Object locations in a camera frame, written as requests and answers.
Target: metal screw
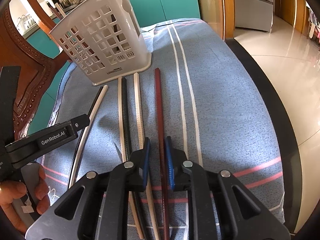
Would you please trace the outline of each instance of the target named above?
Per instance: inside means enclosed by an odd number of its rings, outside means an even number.
[[[183,166],[185,166],[186,168],[190,168],[193,166],[193,163],[192,161],[184,161]]]
[[[87,173],[87,178],[88,179],[93,179],[97,174],[94,171],[89,171]]]
[[[225,178],[228,178],[231,175],[230,171],[226,171],[226,170],[221,171],[220,174],[222,177],[225,177]]]
[[[129,169],[133,167],[133,162],[125,162],[123,165],[125,168]]]

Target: white plastic basket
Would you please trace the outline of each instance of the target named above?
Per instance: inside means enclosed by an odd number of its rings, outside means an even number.
[[[129,0],[85,0],[50,34],[94,86],[151,65]]]

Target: wooden chair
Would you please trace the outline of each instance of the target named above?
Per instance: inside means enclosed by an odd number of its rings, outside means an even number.
[[[41,21],[39,26],[46,29],[46,33],[50,31],[55,23],[36,0],[28,2]],[[64,51],[52,59],[33,48],[16,29],[7,5],[0,17],[0,70],[2,66],[21,66],[17,98],[13,106],[16,140],[27,134],[42,95],[67,60],[70,58]]]

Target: tiled floor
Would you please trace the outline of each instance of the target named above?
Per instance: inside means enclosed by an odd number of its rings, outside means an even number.
[[[271,33],[236,29],[234,36],[271,81],[296,135],[302,165],[298,231],[320,198],[320,52],[277,17]]]

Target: black floor border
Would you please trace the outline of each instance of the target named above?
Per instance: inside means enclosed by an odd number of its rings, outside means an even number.
[[[270,80],[250,54],[233,38],[226,39],[226,44],[252,78],[269,112],[282,159],[284,224],[290,232],[294,232],[301,207],[302,169],[298,143],[289,116]]]

